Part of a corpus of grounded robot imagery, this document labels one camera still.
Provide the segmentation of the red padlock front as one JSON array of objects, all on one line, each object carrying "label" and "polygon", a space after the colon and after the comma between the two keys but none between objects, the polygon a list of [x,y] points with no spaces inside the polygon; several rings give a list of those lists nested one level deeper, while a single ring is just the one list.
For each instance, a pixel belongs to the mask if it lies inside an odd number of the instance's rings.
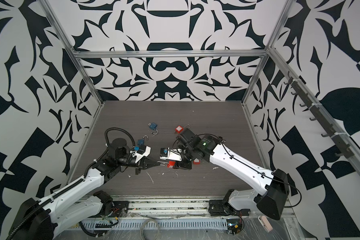
[{"label": "red padlock front", "polygon": [[167,164],[168,168],[173,168],[175,166],[176,162],[175,161],[169,161],[169,163]]}]

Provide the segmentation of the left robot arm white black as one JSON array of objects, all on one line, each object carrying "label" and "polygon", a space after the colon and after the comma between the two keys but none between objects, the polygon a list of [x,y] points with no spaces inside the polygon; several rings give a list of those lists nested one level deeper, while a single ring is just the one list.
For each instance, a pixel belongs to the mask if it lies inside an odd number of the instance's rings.
[{"label": "left robot arm white black", "polygon": [[8,240],[52,240],[72,225],[111,208],[113,199],[98,191],[79,204],[87,193],[101,187],[118,173],[134,168],[142,170],[160,166],[149,157],[151,149],[137,145],[132,135],[121,128],[105,130],[107,148],[87,166],[82,176],[57,192],[36,201],[24,201],[10,228]]}]

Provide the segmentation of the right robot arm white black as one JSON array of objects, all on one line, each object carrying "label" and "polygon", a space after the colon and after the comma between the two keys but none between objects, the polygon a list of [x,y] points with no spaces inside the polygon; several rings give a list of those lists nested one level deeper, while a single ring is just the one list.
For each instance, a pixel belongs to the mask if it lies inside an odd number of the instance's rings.
[{"label": "right robot arm white black", "polygon": [[226,147],[224,139],[215,135],[197,135],[185,129],[177,134],[176,139],[180,144],[183,169],[194,160],[204,160],[223,168],[252,187],[257,193],[253,201],[261,213],[273,220],[281,218],[293,188],[284,171],[269,170],[248,161]]}]

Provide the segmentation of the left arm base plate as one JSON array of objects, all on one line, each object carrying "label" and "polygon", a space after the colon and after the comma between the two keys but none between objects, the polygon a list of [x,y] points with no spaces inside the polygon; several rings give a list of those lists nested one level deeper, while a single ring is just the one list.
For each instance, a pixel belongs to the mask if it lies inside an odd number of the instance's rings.
[{"label": "left arm base plate", "polygon": [[112,201],[106,204],[104,216],[122,217],[129,211],[129,201]]}]

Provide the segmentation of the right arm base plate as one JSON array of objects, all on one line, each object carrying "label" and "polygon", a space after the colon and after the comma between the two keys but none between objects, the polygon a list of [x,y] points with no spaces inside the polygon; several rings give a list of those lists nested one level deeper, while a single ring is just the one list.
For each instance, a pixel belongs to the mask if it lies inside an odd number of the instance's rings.
[{"label": "right arm base plate", "polygon": [[208,212],[212,217],[249,216],[250,209],[235,210],[227,201],[209,200]]}]

